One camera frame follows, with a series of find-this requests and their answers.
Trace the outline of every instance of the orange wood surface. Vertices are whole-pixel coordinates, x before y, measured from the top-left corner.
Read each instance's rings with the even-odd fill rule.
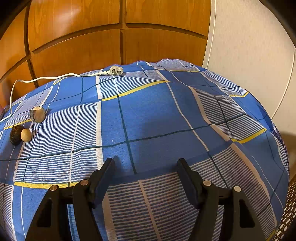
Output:
[[[26,56],[24,44],[25,9],[10,24],[0,39],[0,78]]]
[[[30,51],[63,35],[119,23],[119,0],[33,0],[28,20]]]
[[[9,104],[10,93],[12,86],[16,80],[31,80],[31,75],[28,67],[27,61],[23,62],[18,66],[14,71],[12,71],[7,77],[3,79],[0,84],[0,104],[2,107],[5,107]],[[15,101],[34,90],[34,83],[21,83],[18,82],[15,85],[15,89],[12,94],[12,101]]]
[[[120,30],[105,30],[68,39],[32,54],[31,61],[36,77],[81,74],[120,64]]]
[[[124,64],[137,60],[157,62],[163,58],[178,58],[202,65],[206,39],[150,28],[130,28],[122,32]]]
[[[126,23],[154,23],[208,35],[210,0],[126,0]]]

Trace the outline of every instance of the beige wall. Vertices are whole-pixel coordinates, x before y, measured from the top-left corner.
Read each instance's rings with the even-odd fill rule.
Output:
[[[249,90],[282,133],[296,173],[295,47],[259,0],[212,0],[203,67]]]

